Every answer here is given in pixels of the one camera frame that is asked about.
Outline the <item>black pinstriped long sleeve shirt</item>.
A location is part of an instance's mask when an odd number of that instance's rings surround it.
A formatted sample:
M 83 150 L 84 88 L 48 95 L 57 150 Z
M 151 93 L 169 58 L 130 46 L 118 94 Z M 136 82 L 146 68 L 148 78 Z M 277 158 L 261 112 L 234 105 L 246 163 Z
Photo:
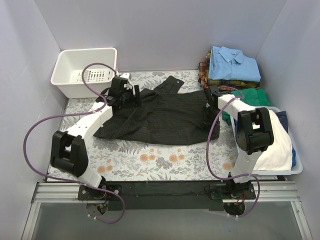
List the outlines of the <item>black pinstriped long sleeve shirt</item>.
M 220 135 L 212 123 L 218 109 L 207 103 L 203 90 L 179 93 L 184 84 L 169 76 L 163 83 L 141 91 L 141 106 L 120 109 L 94 134 L 96 138 L 136 141 L 156 145 L 187 146 Z

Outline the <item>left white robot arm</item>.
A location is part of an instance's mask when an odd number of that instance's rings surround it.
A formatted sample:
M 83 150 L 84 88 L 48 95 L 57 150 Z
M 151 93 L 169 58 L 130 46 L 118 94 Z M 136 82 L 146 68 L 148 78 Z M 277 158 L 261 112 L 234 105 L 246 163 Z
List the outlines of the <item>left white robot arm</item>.
M 131 82 L 129 73 L 115 76 L 111 86 L 100 93 L 90 110 L 66 131 L 52 136 L 50 165 L 71 174 L 79 182 L 90 186 L 89 194 L 95 200 L 106 196 L 103 177 L 89 166 L 88 141 L 109 121 L 115 112 L 141 106 L 138 85 Z

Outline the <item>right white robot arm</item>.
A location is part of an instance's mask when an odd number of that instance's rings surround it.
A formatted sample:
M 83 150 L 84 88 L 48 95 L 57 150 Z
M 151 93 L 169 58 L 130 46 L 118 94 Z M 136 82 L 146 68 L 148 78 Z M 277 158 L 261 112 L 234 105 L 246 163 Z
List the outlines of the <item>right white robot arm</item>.
M 230 91 L 219 91 L 217 86 L 204 90 L 207 110 L 215 115 L 206 142 L 205 158 L 209 172 L 225 184 L 227 195 L 237 199 L 251 190 L 254 167 L 262 152 L 274 143 L 274 134 L 269 110 L 250 106 Z M 218 177 L 210 167 L 209 149 L 212 133 L 220 115 L 226 112 L 237 121 L 236 144 L 240 148 L 235 165 L 228 177 Z

